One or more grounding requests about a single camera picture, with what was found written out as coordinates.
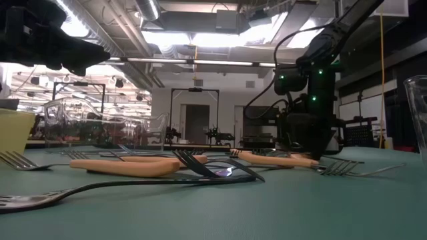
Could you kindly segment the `silver ceiling duct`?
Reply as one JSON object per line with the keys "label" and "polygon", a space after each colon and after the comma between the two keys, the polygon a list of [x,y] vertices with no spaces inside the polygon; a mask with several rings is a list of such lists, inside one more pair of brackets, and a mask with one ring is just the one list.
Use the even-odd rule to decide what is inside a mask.
{"label": "silver ceiling duct", "polygon": [[155,21],[161,14],[157,0],[134,0],[135,6],[145,21]]}

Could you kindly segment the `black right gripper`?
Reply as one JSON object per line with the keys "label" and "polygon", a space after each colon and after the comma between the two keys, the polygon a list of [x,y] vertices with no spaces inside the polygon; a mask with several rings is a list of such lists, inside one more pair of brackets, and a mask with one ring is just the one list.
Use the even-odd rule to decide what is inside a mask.
{"label": "black right gripper", "polygon": [[309,141],[309,152],[314,160],[319,160],[334,137],[336,130],[332,124],[334,115],[334,101],[336,97],[309,96],[306,110],[310,115],[308,133],[315,133]]}

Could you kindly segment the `yellow plastic bin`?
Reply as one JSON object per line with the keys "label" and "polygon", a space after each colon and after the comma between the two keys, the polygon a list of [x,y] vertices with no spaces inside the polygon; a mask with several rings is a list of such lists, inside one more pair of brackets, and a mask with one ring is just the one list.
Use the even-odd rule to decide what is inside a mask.
{"label": "yellow plastic bin", "polygon": [[0,109],[0,152],[23,153],[34,122],[33,113]]}

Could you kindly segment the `long ceiling tube light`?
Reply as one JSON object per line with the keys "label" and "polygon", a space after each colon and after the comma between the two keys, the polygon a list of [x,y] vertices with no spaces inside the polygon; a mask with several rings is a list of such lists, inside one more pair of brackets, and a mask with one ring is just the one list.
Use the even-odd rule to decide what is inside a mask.
{"label": "long ceiling tube light", "polygon": [[250,61],[222,61],[205,59],[164,59],[164,58],[137,58],[137,57],[111,57],[107,62],[115,63],[163,63],[187,65],[225,65],[237,67],[263,67],[274,68],[274,63],[260,63]]}

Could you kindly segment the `grey ceiling ventilation unit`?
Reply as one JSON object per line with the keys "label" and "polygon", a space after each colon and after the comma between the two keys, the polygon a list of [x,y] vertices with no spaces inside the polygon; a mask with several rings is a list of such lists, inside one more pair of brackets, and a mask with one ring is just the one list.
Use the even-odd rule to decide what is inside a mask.
{"label": "grey ceiling ventilation unit", "polygon": [[237,11],[216,11],[216,32],[237,34],[239,28],[239,14]]}

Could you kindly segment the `iridescent rainbow metal fork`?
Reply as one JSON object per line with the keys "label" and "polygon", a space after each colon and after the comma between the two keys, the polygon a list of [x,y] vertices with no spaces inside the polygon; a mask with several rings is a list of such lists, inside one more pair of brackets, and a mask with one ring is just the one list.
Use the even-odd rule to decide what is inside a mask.
{"label": "iridescent rainbow metal fork", "polygon": [[172,153],[177,159],[183,163],[188,169],[193,172],[207,177],[213,181],[213,184],[227,184],[227,183],[245,183],[260,180],[265,182],[266,180],[251,170],[249,166],[243,165],[233,159],[215,159],[214,162],[227,163],[232,167],[240,169],[247,173],[247,175],[220,175],[219,173],[213,172],[205,166],[205,163],[200,163],[193,155],[184,150],[175,150]]}
{"label": "iridescent rainbow metal fork", "polygon": [[[129,155],[129,157],[137,157],[137,154],[136,154],[136,153],[134,153],[131,149],[128,149],[125,145],[118,144],[117,146],[118,146],[120,149],[122,149],[123,151],[125,151],[125,152]],[[125,161],[125,159],[124,159],[123,157],[119,156],[117,153],[115,153],[115,152],[113,152],[113,151],[110,151],[110,153],[111,153],[114,157],[118,158],[120,161]]]}

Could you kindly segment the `black perforated cart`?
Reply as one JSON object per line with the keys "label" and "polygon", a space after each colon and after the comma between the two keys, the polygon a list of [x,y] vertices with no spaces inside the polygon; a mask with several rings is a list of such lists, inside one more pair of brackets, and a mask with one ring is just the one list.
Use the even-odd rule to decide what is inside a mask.
{"label": "black perforated cart", "polygon": [[343,147],[373,147],[372,122],[377,119],[377,117],[354,117],[347,121],[339,119],[336,141],[340,149]]}

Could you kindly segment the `black storage cabinet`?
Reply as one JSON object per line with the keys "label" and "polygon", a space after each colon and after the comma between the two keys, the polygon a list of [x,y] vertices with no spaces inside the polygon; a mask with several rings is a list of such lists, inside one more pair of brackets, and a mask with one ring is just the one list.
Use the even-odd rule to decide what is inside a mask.
{"label": "black storage cabinet", "polygon": [[278,113],[278,107],[272,107],[269,111],[267,106],[248,107],[250,118],[243,118],[241,146],[248,149],[274,148]]}

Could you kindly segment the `clear plastic container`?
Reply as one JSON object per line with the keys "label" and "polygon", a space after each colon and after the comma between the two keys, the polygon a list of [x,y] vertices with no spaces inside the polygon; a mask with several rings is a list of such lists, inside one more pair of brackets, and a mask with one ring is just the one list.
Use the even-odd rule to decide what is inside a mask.
{"label": "clear plastic container", "polygon": [[404,87],[421,159],[427,166],[427,75],[408,78]]}
{"label": "clear plastic container", "polygon": [[56,99],[43,108],[47,147],[163,150],[168,113],[151,116],[116,106],[99,111],[77,98]]}

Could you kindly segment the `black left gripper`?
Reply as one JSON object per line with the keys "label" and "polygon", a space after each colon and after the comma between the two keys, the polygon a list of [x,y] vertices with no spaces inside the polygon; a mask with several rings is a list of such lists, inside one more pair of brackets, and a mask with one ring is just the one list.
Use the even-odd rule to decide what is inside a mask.
{"label": "black left gripper", "polygon": [[110,59],[102,46],[65,34],[66,18],[51,0],[0,0],[0,62],[64,67],[84,77],[87,67]]}

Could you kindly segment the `black equipment box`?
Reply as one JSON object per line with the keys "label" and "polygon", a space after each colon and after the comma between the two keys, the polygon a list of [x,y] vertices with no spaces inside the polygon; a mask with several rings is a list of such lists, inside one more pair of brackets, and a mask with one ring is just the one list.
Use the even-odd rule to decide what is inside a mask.
{"label": "black equipment box", "polygon": [[302,150],[307,122],[308,114],[281,113],[278,117],[278,145],[285,150]]}

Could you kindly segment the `green table mat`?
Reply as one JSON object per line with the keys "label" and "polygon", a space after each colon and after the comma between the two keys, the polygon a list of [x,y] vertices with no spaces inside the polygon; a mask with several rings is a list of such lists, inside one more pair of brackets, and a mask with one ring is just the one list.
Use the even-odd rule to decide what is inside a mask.
{"label": "green table mat", "polygon": [[0,215],[0,240],[427,240],[427,170],[416,153],[351,147],[367,178],[310,169],[232,185],[94,189]]}

